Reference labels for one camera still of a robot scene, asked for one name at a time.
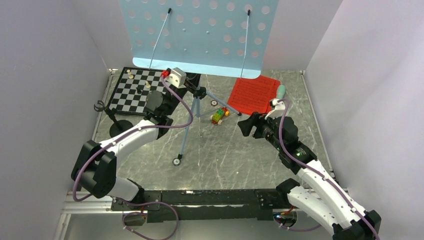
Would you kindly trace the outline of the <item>red sheet music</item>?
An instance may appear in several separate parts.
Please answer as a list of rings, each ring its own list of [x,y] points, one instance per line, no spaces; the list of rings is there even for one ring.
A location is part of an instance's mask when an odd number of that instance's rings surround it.
[[[268,113],[272,110],[279,80],[260,75],[255,79],[237,78],[227,103],[242,114]]]

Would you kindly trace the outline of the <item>mint green microphone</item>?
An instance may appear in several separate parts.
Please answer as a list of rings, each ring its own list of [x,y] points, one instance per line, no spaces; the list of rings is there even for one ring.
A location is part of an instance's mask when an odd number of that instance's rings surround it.
[[[285,94],[286,94],[286,86],[283,84],[279,85],[276,91],[276,98],[283,99]]]

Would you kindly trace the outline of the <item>light blue music stand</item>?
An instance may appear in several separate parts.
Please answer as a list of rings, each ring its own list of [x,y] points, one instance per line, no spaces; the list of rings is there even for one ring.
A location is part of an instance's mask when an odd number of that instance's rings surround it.
[[[139,68],[255,79],[276,0],[122,0],[119,3]]]

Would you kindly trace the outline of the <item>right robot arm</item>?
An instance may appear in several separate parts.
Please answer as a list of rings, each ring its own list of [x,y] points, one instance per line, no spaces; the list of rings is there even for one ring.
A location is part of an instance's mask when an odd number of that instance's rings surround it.
[[[317,194],[314,197],[299,182],[290,178],[277,187],[276,202],[304,211],[334,240],[378,240],[381,216],[366,210],[350,197],[330,176],[313,151],[298,137],[298,127],[290,117],[267,117],[254,112],[237,123],[243,136],[265,139],[279,153],[283,165],[305,181]]]

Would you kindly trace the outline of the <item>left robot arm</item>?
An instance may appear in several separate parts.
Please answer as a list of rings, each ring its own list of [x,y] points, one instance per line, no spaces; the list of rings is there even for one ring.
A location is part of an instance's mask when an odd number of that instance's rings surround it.
[[[189,127],[194,115],[179,92],[186,74],[176,75],[171,69],[159,77],[166,94],[152,91],[147,99],[147,115],[128,130],[100,143],[89,140],[81,148],[71,172],[74,180],[72,198],[81,202],[88,197],[97,199],[109,196],[122,200],[131,210],[139,209],[145,201],[144,188],[135,181],[117,176],[119,160],[129,156],[142,146],[156,141],[170,129]],[[189,115],[185,124],[174,125],[169,116],[182,104]]]

